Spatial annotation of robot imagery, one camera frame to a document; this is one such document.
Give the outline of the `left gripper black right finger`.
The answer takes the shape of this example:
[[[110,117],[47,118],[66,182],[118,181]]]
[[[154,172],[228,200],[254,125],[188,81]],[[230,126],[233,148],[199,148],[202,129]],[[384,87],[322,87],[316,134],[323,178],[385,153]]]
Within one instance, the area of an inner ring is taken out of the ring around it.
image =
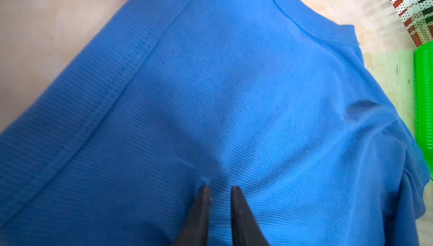
[[[238,186],[231,188],[231,229],[234,246],[269,246]]]

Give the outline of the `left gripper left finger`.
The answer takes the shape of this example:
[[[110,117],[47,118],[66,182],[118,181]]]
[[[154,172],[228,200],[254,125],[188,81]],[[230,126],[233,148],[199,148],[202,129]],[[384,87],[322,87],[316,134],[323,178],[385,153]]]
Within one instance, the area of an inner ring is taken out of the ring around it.
[[[203,186],[193,203],[182,230],[172,246],[207,246],[212,197],[209,186]]]

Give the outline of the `blue tank top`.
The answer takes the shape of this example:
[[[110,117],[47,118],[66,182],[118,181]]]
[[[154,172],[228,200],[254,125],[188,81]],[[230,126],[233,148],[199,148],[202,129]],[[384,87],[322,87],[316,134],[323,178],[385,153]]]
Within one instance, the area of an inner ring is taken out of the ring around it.
[[[272,246],[416,246],[430,171],[355,29],[301,0],[129,0],[1,134],[3,246],[170,246],[241,190]]]

